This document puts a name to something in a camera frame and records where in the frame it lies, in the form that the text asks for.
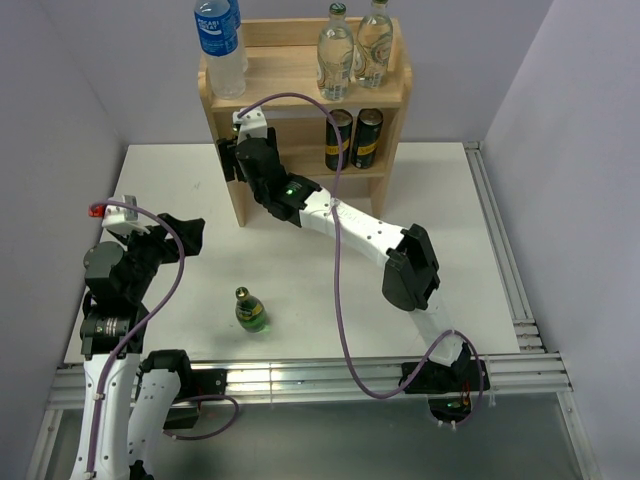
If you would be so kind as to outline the aluminium frame front rail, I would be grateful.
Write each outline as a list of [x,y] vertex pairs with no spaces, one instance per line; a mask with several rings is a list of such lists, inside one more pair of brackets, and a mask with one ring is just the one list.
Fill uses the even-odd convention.
[[[490,355],[489,393],[498,395],[564,393],[572,390],[563,360],[555,354]],[[241,404],[358,401],[368,397],[353,381],[342,359],[272,362],[197,362],[197,374],[226,372],[225,393]],[[48,410],[77,410],[84,405],[86,384],[79,364],[54,375]]]

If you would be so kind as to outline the aluminium frame rail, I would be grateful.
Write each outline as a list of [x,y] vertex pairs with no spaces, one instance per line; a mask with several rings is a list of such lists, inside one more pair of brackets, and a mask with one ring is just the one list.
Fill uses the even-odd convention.
[[485,218],[494,257],[506,294],[520,350],[525,354],[547,353],[516,264],[500,210],[484,165],[480,142],[463,148]]
[[[498,395],[564,393],[572,390],[563,360],[555,354],[490,355],[489,393]],[[226,372],[225,393],[241,404],[358,401],[368,397],[353,381],[342,359],[272,362],[197,362],[197,374]],[[86,384],[79,364],[54,375],[48,410],[77,410],[84,405]]]

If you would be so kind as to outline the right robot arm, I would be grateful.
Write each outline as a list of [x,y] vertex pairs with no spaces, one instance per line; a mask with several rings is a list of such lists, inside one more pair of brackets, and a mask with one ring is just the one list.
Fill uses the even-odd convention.
[[277,150],[275,130],[266,137],[222,139],[216,142],[225,180],[249,185],[254,200],[276,219],[299,228],[339,238],[383,269],[382,295],[407,312],[426,344],[435,383],[452,390],[468,374],[471,352],[467,341],[453,333],[439,293],[439,263],[427,231],[378,220],[340,200],[318,183],[285,170]]

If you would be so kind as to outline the aluminium frame right rail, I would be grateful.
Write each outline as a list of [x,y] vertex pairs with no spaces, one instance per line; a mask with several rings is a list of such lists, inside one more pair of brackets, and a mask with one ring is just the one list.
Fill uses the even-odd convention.
[[547,353],[516,264],[500,210],[484,165],[480,142],[463,148],[485,218],[494,257],[506,294],[520,350],[525,354]]

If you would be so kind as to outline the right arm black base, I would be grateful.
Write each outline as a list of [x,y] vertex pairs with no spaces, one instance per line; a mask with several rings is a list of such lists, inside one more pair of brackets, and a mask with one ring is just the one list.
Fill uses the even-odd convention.
[[407,394],[453,394],[479,392],[480,387],[488,391],[491,387],[484,361],[462,359],[451,367],[427,361],[415,379],[404,388]]

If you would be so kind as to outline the clear glass bottle green cap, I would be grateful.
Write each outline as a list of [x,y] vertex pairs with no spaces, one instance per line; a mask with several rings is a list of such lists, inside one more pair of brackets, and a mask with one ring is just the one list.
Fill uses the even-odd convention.
[[358,25],[353,76],[363,88],[380,87],[388,71],[394,31],[387,5],[387,0],[373,0]]

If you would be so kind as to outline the black can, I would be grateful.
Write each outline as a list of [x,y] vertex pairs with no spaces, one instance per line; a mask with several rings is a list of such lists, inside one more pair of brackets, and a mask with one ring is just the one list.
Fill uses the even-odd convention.
[[359,112],[351,148],[351,163],[358,169],[370,168],[375,159],[383,126],[379,109],[367,108]]
[[336,171],[338,166],[342,169],[348,166],[353,116],[344,109],[331,110],[330,114],[333,121],[326,121],[325,165]]

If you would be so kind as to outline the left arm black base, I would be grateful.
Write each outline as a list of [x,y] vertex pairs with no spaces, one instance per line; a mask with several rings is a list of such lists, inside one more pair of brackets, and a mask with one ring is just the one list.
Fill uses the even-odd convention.
[[227,370],[196,369],[191,375],[190,386],[181,389],[167,414],[164,429],[168,431],[190,430],[199,417],[203,400],[197,402],[185,399],[206,395],[222,395],[227,386]]

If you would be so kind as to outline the pocari sweat water bottle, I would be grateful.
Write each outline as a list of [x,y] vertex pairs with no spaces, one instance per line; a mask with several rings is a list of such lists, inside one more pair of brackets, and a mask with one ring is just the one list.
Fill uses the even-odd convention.
[[239,1],[228,0],[228,3],[230,6],[230,11],[231,11],[232,18],[234,20],[235,30],[237,34],[238,50],[241,54],[241,59],[242,59],[242,69],[244,72],[246,72],[248,69],[248,58],[247,58],[246,47],[244,42],[244,34],[243,34],[243,28],[242,28],[242,19],[241,19],[241,12],[239,8]]
[[235,3],[197,1],[194,18],[214,95],[226,100],[239,98],[246,83]]

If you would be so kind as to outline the rear Pocari Sweat water bottle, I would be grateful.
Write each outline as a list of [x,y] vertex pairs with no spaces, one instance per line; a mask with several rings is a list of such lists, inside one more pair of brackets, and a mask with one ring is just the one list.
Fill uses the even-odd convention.
[[231,11],[232,18],[234,20],[235,30],[237,34],[238,50],[241,54],[241,59],[242,59],[242,69],[244,72],[246,72],[248,69],[248,58],[247,58],[246,47],[244,42],[244,34],[243,34],[243,28],[242,28],[242,19],[241,19],[241,12],[239,8],[239,1],[228,0],[228,3],[230,6],[230,11]]

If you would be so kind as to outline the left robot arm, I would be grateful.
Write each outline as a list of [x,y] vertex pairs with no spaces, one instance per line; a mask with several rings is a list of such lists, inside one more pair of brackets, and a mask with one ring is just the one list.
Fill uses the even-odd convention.
[[200,253],[205,221],[169,214],[143,226],[122,205],[90,211],[112,240],[84,256],[86,292],[80,326],[85,400],[74,479],[149,479],[149,450],[174,399],[195,386],[188,355],[160,350],[142,356],[153,316],[144,296],[160,266],[183,266]]

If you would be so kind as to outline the wooden two-tier shelf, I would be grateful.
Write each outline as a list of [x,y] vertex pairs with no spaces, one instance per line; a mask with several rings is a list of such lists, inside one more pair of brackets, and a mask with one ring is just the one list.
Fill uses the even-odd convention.
[[[262,108],[269,125],[276,130],[284,167],[314,180],[332,177],[332,171],[324,164],[325,117],[300,98],[307,95],[316,101],[322,99],[316,84],[316,48],[325,23],[323,18],[245,21],[243,31],[249,67],[245,74],[245,93],[238,99],[217,97],[210,86],[207,66],[200,66],[199,95],[213,140],[232,136],[235,111],[285,92],[287,98],[272,100]],[[373,166],[369,169],[348,167],[342,173],[345,177],[367,179],[371,209],[376,217],[382,216],[384,211],[413,86],[410,56],[400,24],[397,20],[392,24],[389,71],[383,85],[377,89],[352,85],[343,101],[323,103],[329,110],[341,107],[358,113],[363,108],[378,108],[383,114]]]

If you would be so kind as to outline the front Pocari Sweat water bottle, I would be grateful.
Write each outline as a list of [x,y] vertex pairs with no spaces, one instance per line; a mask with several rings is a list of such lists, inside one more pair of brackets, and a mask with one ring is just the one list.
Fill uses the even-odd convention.
[[246,83],[235,3],[197,1],[194,18],[214,95],[226,100],[239,98]]

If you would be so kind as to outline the green glass bottle front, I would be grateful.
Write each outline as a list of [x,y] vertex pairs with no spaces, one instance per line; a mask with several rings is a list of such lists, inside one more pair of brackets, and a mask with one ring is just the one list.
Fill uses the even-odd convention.
[[246,287],[238,287],[235,297],[235,315],[240,326],[250,333],[261,332],[267,326],[267,313],[263,303]]

